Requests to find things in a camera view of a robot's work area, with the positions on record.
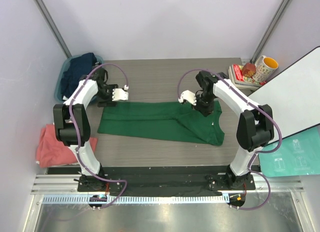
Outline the green t shirt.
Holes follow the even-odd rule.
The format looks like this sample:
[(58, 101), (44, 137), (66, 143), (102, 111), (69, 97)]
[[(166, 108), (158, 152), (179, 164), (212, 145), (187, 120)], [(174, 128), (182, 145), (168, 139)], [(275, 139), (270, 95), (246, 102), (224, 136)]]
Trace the green t shirt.
[(213, 113), (204, 117), (189, 104), (179, 102), (121, 102), (105, 107), (98, 133), (221, 146), (224, 132), (219, 118), (222, 109), (214, 102)]

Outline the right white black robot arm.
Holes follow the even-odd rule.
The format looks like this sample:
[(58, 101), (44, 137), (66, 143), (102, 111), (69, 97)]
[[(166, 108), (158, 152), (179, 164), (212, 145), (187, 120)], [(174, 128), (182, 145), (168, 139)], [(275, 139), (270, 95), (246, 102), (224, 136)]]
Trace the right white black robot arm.
[(250, 100), (221, 74), (214, 76), (208, 71), (200, 71), (195, 78), (202, 90), (200, 95), (195, 95), (195, 110), (207, 117), (214, 110), (214, 100), (220, 98), (238, 117), (236, 139), (239, 148), (226, 169), (225, 181), (229, 189), (239, 189), (250, 174), (258, 150), (274, 138), (274, 125), (270, 121), (272, 109)]

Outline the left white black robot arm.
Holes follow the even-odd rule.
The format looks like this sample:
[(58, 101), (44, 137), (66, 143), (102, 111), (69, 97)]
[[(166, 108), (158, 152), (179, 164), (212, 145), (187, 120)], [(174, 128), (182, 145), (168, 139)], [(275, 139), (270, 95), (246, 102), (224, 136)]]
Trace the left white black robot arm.
[(80, 165), (79, 191), (102, 191), (107, 186), (104, 169), (96, 159), (90, 144), (91, 127), (87, 107), (93, 98), (98, 107), (114, 107), (128, 99), (127, 88), (107, 84), (108, 73), (97, 65), (88, 75), (82, 75), (75, 91), (62, 104), (53, 107), (54, 130)]

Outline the stack of books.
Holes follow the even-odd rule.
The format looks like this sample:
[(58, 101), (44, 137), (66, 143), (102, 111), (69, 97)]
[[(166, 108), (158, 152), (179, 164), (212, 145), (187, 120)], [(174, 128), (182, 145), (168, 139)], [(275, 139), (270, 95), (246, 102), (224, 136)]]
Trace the stack of books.
[(239, 89), (257, 90), (266, 82), (257, 82), (252, 78), (244, 77), (242, 75), (243, 65), (232, 64), (228, 69), (228, 76), (232, 83)]

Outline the teal plastic basket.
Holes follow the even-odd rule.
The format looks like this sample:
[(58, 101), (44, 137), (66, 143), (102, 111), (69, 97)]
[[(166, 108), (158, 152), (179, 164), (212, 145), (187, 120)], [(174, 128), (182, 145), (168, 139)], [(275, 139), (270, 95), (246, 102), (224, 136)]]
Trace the teal plastic basket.
[[(61, 67), (61, 70), (60, 70), (60, 73), (59, 73), (59, 76), (58, 76), (58, 80), (57, 80), (57, 83), (56, 83), (56, 87), (55, 87), (55, 91), (54, 91), (54, 98), (58, 101), (58, 102), (63, 102), (65, 100), (65, 98), (62, 97), (61, 95), (61, 79), (63, 77), (63, 73), (64, 71), (66, 71), (68, 68), (69, 68), (69, 65), (70, 65), (70, 60), (72, 58), (76, 58), (76, 57), (79, 57), (81, 55), (77, 55), (77, 56), (72, 56), (70, 58), (67, 58), (62, 67)], [(97, 63), (95, 65), (100, 65), (104, 62), (103, 58), (101, 56), (98, 56), (98, 55), (95, 55), (96, 59), (97, 59)]]

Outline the navy blue t shirt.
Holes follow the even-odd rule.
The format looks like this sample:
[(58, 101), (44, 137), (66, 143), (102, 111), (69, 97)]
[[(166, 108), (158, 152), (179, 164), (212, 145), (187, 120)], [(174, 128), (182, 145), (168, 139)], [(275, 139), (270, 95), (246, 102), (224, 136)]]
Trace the navy blue t shirt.
[(60, 81), (61, 95), (69, 98), (78, 87), (80, 78), (88, 75), (97, 63), (94, 53), (86, 53), (70, 60), (69, 68), (64, 71)]

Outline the red small box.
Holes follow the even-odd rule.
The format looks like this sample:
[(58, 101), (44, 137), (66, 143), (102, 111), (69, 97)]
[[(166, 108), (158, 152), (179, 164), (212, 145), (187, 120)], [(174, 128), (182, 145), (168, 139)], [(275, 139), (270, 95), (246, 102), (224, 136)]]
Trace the red small box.
[(246, 63), (241, 70), (241, 74), (244, 77), (248, 77), (248, 78), (251, 78), (255, 73), (256, 73), (255, 64), (249, 63), (249, 62)]

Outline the pink folded t shirt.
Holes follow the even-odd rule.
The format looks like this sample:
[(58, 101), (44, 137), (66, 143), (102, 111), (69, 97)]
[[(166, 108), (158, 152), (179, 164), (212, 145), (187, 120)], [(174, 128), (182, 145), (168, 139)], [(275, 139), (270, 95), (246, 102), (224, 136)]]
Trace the pink folded t shirt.
[(41, 129), (35, 160), (40, 168), (78, 163), (73, 152), (57, 140), (53, 124), (47, 124)]

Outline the white mug yellow inside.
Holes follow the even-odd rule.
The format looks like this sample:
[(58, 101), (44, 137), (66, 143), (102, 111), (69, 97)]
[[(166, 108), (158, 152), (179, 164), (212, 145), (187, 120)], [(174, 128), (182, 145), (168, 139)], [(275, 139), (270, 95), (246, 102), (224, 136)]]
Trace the white mug yellow inside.
[(259, 83), (264, 82), (279, 67), (276, 60), (264, 55), (261, 55), (254, 65), (256, 72), (252, 76), (252, 79)]

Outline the white board black rim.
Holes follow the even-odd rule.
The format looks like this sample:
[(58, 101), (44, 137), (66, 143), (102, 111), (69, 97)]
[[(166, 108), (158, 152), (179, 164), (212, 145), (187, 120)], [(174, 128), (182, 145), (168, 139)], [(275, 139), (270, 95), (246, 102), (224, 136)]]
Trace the white board black rim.
[(272, 108), (283, 138), (320, 123), (320, 48), (316, 47), (249, 97)]

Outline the teal folding board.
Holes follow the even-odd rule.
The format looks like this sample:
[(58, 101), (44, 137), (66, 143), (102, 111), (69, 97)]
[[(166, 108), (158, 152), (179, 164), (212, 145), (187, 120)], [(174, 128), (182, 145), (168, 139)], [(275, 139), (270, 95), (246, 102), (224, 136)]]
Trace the teal folding board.
[(260, 169), (267, 177), (319, 175), (320, 127), (313, 127), (282, 140), (280, 148), (259, 154)]

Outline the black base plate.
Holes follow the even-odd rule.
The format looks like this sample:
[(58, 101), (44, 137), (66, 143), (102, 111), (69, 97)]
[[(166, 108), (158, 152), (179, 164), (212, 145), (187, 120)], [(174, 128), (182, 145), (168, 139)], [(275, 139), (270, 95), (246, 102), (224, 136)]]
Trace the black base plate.
[(82, 175), (78, 167), (53, 167), (49, 175), (74, 175), (78, 192), (110, 192), (118, 195), (127, 187), (123, 196), (187, 197), (212, 196), (223, 190), (255, 190), (252, 175), (235, 185), (228, 181), (227, 166), (158, 166), (158, 167), (104, 167), (108, 182), (90, 175)]

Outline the aluminium rail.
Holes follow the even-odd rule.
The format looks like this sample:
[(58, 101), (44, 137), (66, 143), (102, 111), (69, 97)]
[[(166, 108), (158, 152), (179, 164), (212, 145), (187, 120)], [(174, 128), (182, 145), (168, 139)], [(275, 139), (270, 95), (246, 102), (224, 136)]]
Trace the aluminium rail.
[[(37, 175), (31, 194), (79, 194), (75, 174)], [(294, 177), (268, 178), (272, 192), (303, 192), (301, 180)]]

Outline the aluminium frame post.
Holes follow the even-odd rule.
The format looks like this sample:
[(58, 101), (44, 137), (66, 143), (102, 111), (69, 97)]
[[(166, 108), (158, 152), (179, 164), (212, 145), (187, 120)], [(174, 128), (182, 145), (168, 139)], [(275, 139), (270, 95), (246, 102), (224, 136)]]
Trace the aluminium frame post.
[(67, 58), (72, 56), (67, 44), (65, 43), (58, 27), (56, 26), (49, 10), (47, 9), (43, 0), (33, 0), (38, 7), (40, 13), (42, 14), (45, 22), (47, 23), (50, 31), (52, 32), (54, 38), (56, 39), (57, 43), (59, 44), (60, 48), (62, 49), (63, 53)]
[(258, 46), (256, 47), (250, 62), (254, 63), (263, 49), (265, 48), (267, 42), (271, 38), (273, 32), (275, 31), (277, 25), (279, 24), (280, 20), (282, 19), (282, 16), (285, 14), (287, 8), (289, 7), (292, 0), (281, 0), (275, 14), (273, 15), (269, 25), (267, 26), (267, 29), (265, 30), (262, 38), (260, 39), (260, 42), (258, 43)]

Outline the left aluminium frame post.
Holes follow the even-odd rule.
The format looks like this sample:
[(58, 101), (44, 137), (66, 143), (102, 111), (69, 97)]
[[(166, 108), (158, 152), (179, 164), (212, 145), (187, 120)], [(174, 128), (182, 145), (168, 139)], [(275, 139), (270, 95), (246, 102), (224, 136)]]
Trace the left aluminium frame post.
[(52, 32), (54, 38), (56, 39), (57, 43), (59, 44), (60, 48), (62, 49), (63, 53), (67, 58), (72, 56), (67, 44), (65, 43), (58, 27), (56, 26), (49, 10), (47, 9), (43, 0), (33, 0), (38, 7), (40, 13), (42, 14), (45, 22), (47, 23), (50, 31)]

